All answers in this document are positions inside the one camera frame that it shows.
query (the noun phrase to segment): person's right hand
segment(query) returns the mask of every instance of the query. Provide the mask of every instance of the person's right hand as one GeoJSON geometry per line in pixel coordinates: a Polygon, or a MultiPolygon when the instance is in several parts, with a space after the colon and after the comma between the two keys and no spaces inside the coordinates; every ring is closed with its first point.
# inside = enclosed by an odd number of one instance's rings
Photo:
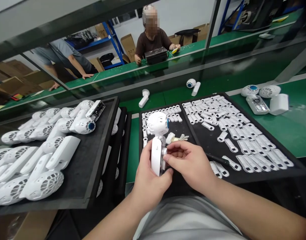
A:
{"type": "Polygon", "coordinates": [[[60,87],[60,85],[58,83],[54,82],[54,85],[48,91],[51,91],[53,89],[57,89],[59,87],[60,87]]]}
{"type": "Polygon", "coordinates": [[[142,62],[141,58],[135,54],[135,62],[137,65],[140,65],[140,63],[142,62]]]}
{"type": "Polygon", "coordinates": [[[179,171],[185,181],[196,191],[205,195],[215,188],[218,178],[202,147],[187,141],[176,141],[167,146],[163,159],[179,171]]]}

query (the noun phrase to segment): window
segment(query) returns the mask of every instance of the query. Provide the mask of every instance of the window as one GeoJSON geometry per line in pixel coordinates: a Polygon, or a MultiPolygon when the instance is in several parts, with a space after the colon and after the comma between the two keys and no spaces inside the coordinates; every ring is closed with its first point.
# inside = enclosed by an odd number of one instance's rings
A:
{"type": "Polygon", "coordinates": [[[128,13],[124,13],[118,17],[112,18],[113,26],[119,27],[125,24],[126,22],[134,21],[136,19],[142,18],[142,11],[143,11],[143,8],[138,8],[128,13]]]}

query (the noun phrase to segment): brown shirt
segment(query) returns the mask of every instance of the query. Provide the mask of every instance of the brown shirt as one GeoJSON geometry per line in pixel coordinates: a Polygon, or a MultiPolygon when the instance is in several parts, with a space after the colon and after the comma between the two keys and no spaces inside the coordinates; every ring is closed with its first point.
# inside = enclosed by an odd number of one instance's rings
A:
{"type": "Polygon", "coordinates": [[[145,32],[142,32],[137,40],[136,52],[141,58],[145,58],[144,54],[146,52],[152,51],[157,48],[165,47],[169,50],[172,42],[166,35],[163,29],[160,28],[154,40],[151,41],[146,36],[145,32]]]}

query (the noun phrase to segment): blue circular part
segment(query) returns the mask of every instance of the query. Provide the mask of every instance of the blue circular part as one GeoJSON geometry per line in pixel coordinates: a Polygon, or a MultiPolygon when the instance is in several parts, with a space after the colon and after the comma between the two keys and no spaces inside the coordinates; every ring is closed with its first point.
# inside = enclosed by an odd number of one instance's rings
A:
{"type": "Polygon", "coordinates": [[[90,124],[88,125],[88,128],[89,128],[90,130],[93,130],[93,129],[95,128],[95,124],[94,124],[94,123],[90,123],[90,124]]]}

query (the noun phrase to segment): shelving unit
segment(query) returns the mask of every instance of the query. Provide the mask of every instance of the shelving unit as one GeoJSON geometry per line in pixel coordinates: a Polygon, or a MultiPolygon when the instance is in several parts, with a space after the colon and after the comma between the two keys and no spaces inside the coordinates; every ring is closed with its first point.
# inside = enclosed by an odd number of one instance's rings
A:
{"type": "Polygon", "coordinates": [[[219,28],[218,35],[221,34],[223,27],[232,27],[232,30],[235,30],[235,29],[238,28],[237,23],[239,22],[239,19],[240,19],[240,16],[241,16],[241,12],[242,12],[242,10],[244,8],[244,2],[245,1],[242,0],[241,3],[237,6],[237,8],[231,13],[231,15],[227,19],[225,19],[226,14],[227,14],[227,10],[229,9],[229,5],[231,3],[231,0],[227,0],[226,6],[225,6],[225,10],[224,10],[224,13],[223,13],[223,17],[222,17],[222,21],[221,21],[221,25],[220,25],[220,28],[219,28]],[[230,20],[230,18],[233,16],[233,14],[237,10],[239,10],[239,12],[238,12],[238,15],[236,17],[235,23],[234,24],[226,24],[228,22],[228,20],[230,20]]]}
{"type": "Polygon", "coordinates": [[[110,69],[110,68],[113,68],[113,67],[117,67],[117,66],[120,66],[120,65],[124,65],[124,61],[123,61],[123,53],[124,53],[124,51],[123,51],[123,49],[122,49],[122,46],[121,46],[121,44],[120,44],[120,42],[119,42],[119,39],[118,39],[118,37],[117,37],[117,35],[116,35],[115,29],[114,29],[112,23],[111,23],[110,21],[108,21],[108,25],[109,25],[109,27],[110,27],[111,30],[112,30],[112,34],[110,33],[110,30],[108,29],[108,26],[107,26],[106,22],[102,22],[102,24],[103,24],[103,26],[104,26],[104,29],[105,29],[105,31],[106,31],[108,37],[103,38],[103,39],[98,40],[98,41],[91,42],[91,43],[88,44],[87,46],[85,46],[85,47],[83,47],[83,48],[76,49],[76,50],[77,50],[77,51],[82,51],[82,50],[85,50],[85,49],[87,49],[87,48],[90,48],[90,47],[99,45],[99,44],[101,44],[101,43],[103,43],[103,42],[111,41],[111,43],[113,44],[113,47],[114,47],[115,51],[117,52],[117,55],[118,55],[118,57],[119,57],[119,59],[120,59],[120,62],[119,62],[119,63],[112,64],[112,65],[109,65],[109,66],[106,66],[106,67],[104,67],[104,69],[107,70],[107,69],[110,69]]]}

